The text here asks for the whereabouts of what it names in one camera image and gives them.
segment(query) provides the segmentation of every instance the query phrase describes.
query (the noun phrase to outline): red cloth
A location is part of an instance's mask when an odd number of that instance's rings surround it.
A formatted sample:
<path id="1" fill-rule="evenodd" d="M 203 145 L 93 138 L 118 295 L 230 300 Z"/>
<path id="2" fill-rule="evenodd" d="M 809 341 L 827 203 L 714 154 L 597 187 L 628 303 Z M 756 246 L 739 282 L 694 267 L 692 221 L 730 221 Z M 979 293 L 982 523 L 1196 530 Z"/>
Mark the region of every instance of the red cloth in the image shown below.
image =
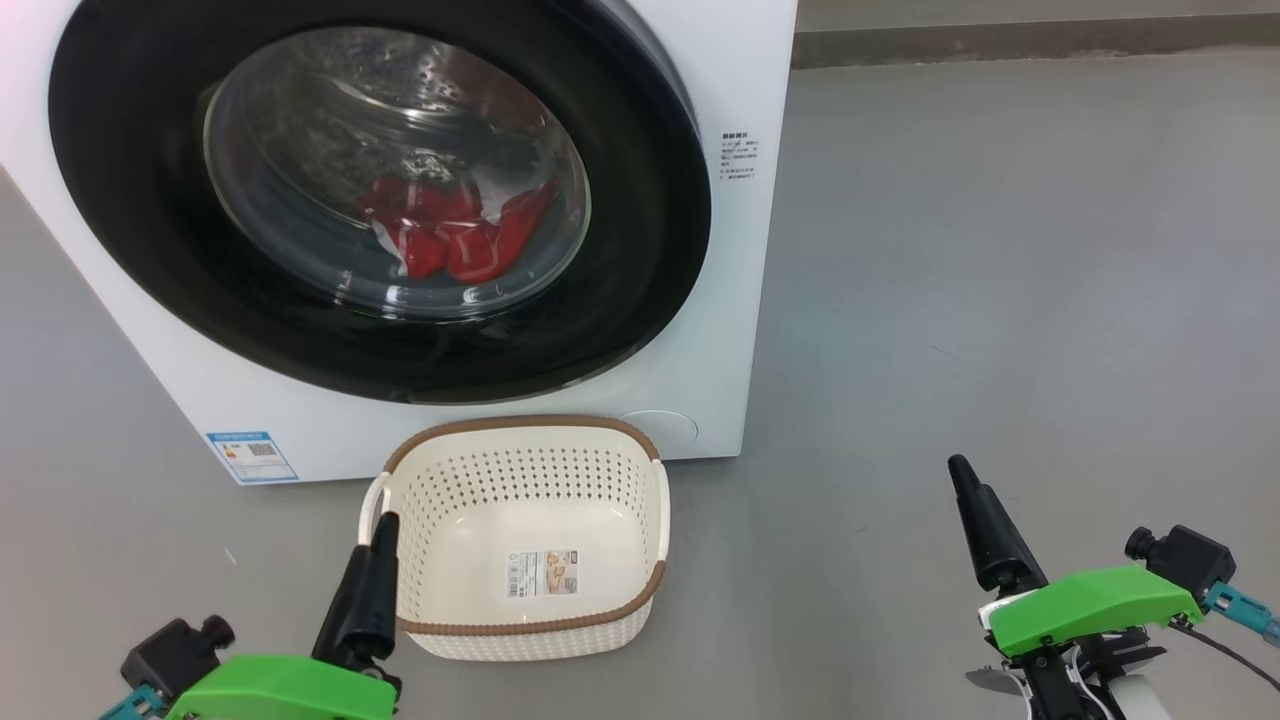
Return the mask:
<path id="1" fill-rule="evenodd" d="M 412 279 L 442 266 L 462 284 L 504 274 L 520 259 L 559 183 L 552 178 L 502 206 L 498 224 L 485 220 L 480 191 L 470 178 L 448 190 L 396 176 L 379 178 L 356 209 L 381 223 Z"/>

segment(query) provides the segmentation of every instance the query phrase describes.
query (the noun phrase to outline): wire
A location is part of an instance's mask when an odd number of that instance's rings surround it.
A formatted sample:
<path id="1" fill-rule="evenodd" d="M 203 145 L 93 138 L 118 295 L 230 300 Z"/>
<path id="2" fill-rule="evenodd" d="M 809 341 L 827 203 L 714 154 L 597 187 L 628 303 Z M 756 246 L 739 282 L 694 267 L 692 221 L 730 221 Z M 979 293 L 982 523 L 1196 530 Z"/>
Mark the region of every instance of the wire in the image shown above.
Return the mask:
<path id="1" fill-rule="evenodd" d="M 1239 662 L 1240 665 L 1244 665 L 1249 670 L 1253 670 L 1253 673 L 1257 676 L 1260 676 L 1263 680 L 1271 683 L 1271 687 L 1275 688 L 1276 691 L 1280 691 L 1280 680 L 1276 680 L 1275 678 L 1272 678 L 1271 675 L 1268 675 L 1266 670 L 1263 670 L 1262 667 L 1258 667 L 1257 665 L 1254 665 L 1254 664 L 1249 662 L 1248 660 L 1245 660 L 1244 656 L 1240 655 L 1239 652 L 1235 652 L 1234 650 L 1226 647 L 1225 644 L 1222 644 L 1222 643 L 1220 643 L 1220 642 L 1217 642 L 1217 641 L 1215 641 L 1215 639 L 1212 639 L 1212 638 L 1210 638 L 1207 635 L 1202 635 L 1202 634 L 1197 633 L 1189 625 L 1181 625 L 1179 623 L 1170 623 L 1169 626 L 1172 628 L 1172 629 L 1175 629 L 1175 630 L 1178 630 L 1179 633 L 1181 633 L 1184 635 L 1190 635 L 1190 637 L 1198 639 L 1199 642 L 1202 642 L 1202 643 L 1210 646 L 1211 648 L 1221 652 L 1222 655 L 1230 657 L 1231 660 Z"/>

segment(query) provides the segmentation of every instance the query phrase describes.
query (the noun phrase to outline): product sticker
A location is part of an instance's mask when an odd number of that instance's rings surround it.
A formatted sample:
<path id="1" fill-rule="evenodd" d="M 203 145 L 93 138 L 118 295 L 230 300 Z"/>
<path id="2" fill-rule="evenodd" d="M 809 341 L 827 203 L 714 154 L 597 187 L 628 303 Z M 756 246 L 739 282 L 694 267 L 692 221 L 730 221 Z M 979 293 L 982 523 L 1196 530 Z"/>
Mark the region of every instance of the product sticker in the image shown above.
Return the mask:
<path id="1" fill-rule="evenodd" d="M 721 179 L 750 179 L 760 156 L 760 141 L 749 132 L 721 133 Z"/>
<path id="2" fill-rule="evenodd" d="M 209 433 L 209 442 L 242 483 L 298 479 L 268 433 Z"/>
<path id="3" fill-rule="evenodd" d="M 577 594 L 576 550 L 532 550 L 507 555 L 507 598 Z"/>

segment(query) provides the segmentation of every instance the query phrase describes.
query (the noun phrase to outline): green plastic mount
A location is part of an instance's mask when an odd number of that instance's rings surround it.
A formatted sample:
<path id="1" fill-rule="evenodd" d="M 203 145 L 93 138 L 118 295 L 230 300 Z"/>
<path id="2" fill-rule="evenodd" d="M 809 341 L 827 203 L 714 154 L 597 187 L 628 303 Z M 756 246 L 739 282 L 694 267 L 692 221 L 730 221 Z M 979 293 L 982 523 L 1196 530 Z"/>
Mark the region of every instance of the green plastic mount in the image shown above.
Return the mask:
<path id="1" fill-rule="evenodd" d="M 396 688 L 297 655 L 237 655 L 182 693 L 168 717 L 390 720 Z"/>
<path id="2" fill-rule="evenodd" d="M 1185 589 L 1137 565 L 1085 570 L 991 614 L 991 634 L 1006 657 L 1111 630 L 1204 615 Z"/>

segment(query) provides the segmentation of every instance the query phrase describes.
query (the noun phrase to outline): blue connector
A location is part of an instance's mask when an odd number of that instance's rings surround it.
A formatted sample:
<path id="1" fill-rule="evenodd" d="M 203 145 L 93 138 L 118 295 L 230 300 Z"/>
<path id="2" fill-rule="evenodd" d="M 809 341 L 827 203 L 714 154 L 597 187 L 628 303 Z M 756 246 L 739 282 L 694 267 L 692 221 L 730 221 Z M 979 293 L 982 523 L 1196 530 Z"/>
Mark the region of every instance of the blue connector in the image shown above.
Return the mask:
<path id="1" fill-rule="evenodd" d="M 1213 583 L 1204 596 L 1204 602 L 1210 610 L 1225 615 L 1228 620 L 1244 625 L 1262 635 L 1262 639 L 1280 647 L 1280 620 L 1271 615 L 1271 609 L 1266 605 L 1222 582 Z"/>
<path id="2" fill-rule="evenodd" d="M 159 715 L 161 710 L 164 702 L 160 701 L 160 696 L 151 689 L 151 685 L 143 684 L 97 720 L 147 720 Z"/>

